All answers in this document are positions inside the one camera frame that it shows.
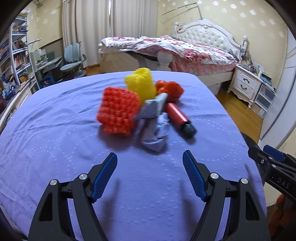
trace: black bottle cap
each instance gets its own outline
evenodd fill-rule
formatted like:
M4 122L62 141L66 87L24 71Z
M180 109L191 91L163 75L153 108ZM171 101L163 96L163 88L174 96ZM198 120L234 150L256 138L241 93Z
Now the black bottle cap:
M187 139L191 139L195 134L197 130L194 128L192 124L186 124L183 127L182 133L184 134L184 137Z

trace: blue stool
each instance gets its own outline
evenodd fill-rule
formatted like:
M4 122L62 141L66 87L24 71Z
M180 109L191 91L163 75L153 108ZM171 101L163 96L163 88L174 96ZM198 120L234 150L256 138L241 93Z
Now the blue stool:
M40 88L42 89L44 87L54 85L54 84L55 84L55 81L54 81L53 77L52 76L46 76L40 81Z

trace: floral bedspread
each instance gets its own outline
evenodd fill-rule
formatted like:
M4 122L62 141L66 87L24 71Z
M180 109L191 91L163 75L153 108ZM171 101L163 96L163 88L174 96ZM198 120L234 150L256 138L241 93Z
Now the floral bedspread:
M169 36L161 38L108 37L102 40L101 53L134 51L157 56L162 50L173 54L172 71L187 72L194 75L216 74L231 71L237 62L233 56L220 49L175 40Z

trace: blue gripper pad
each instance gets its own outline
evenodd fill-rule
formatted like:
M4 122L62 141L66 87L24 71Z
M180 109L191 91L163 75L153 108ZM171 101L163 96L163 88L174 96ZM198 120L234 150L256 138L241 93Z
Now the blue gripper pad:
M207 194L205 192L205 181L203 180L201 174L199 173L198 169L196 168L192 158L190 157L187 151L183 153L183 165L185 167L185 170L190 179L196 196L198 196L199 198L201 198L202 201L204 201L207 197Z
M279 162L285 161L285 157L283 153L278 151L277 149L274 149L269 145L266 145L265 147L263 147L263 151L268 155L272 156L276 161L279 161Z
M96 202L97 199L102 197L105 187L110 177L112 176L116 166L117 156L115 154L112 154L109 160L107 160L105 165L102 167L100 173L98 174L96 180L93 183L93 193L91 195L91 198L94 202Z

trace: purple tablecloth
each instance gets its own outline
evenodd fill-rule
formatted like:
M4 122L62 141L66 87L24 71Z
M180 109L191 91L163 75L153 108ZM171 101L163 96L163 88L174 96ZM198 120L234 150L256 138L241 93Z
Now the purple tablecloth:
M225 179L249 178L266 211L259 172L238 128L209 89L191 74L153 72L153 77L182 85L185 93L178 105L197 128L195 138L185 141L171 126L167 146L156 154L139 144L141 121L132 137L102 132L96 114L103 90L125 87L128 74L95 75L44 88L7 124L0 136L0 202L24 234L29 233L51 179L73 180L102 163L110 152L117 154L118 165L94 204L109 241L190 239L204 203L195 195L182 164L187 149ZM229 200L217 240L223 236L228 208ZM73 202L69 209L76 238L83 240Z

